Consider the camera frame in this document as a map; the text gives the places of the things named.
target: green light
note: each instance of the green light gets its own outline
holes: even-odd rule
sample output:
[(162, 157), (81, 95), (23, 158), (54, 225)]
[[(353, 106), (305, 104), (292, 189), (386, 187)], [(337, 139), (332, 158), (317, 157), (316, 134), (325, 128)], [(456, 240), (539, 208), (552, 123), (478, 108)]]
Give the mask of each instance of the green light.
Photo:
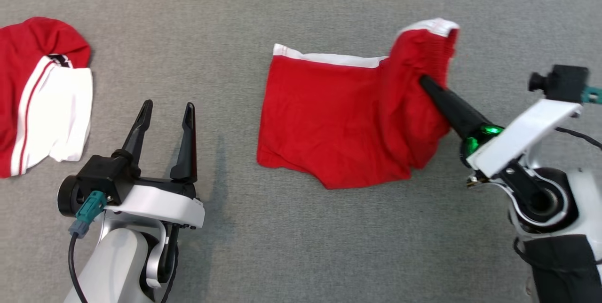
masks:
[(488, 135), (497, 135), (503, 131), (502, 128), (495, 127), (493, 125), (483, 125), (483, 127), (481, 127), (481, 130), (483, 131), (484, 134), (488, 134)]
[(466, 139), (466, 157), (472, 155), (477, 148), (479, 147), (479, 142), (474, 137), (469, 137)]

